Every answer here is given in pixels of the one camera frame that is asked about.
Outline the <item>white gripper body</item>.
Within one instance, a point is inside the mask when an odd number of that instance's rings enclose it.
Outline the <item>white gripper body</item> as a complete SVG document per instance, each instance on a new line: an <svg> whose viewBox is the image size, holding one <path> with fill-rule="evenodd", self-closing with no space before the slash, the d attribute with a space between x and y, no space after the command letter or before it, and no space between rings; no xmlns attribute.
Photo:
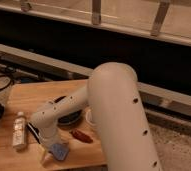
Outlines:
<svg viewBox="0 0 191 171"><path fill-rule="evenodd" d="M52 129L52 130L40 129L39 140L41 145L47 149L49 149L53 144L63 143L63 140L61 139L60 133L57 129Z"/></svg>

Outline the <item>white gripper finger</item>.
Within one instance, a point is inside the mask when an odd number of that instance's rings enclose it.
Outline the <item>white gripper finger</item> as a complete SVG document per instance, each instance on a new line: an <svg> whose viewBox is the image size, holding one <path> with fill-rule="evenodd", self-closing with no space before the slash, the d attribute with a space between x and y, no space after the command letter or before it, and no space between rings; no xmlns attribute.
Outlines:
<svg viewBox="0 0 191 171"><path fill-rule="evenodd" d="M69 147L69 142L61 142L60 143L62 146Z"/></svg>
<svg viewBox="0 0 191 171"><path fill-rule="evenodd" d="M44 150L41 157L41 163L44 164L47 160L51 159L52 157L53 155L49 151Z"/></svg>

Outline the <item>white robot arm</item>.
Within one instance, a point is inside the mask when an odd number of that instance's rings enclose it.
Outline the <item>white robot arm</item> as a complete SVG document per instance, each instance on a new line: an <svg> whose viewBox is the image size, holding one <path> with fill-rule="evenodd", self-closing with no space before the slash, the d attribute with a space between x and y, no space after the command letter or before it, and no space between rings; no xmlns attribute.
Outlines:
<svg viewBox="0 0 191 171"><path fill-rule="evenodd" d="M30 123L50 147L61 140L57 120L85 107L91 109L108 171L163 171L132 67L99 65L83 87L33 113Z"/></svg>

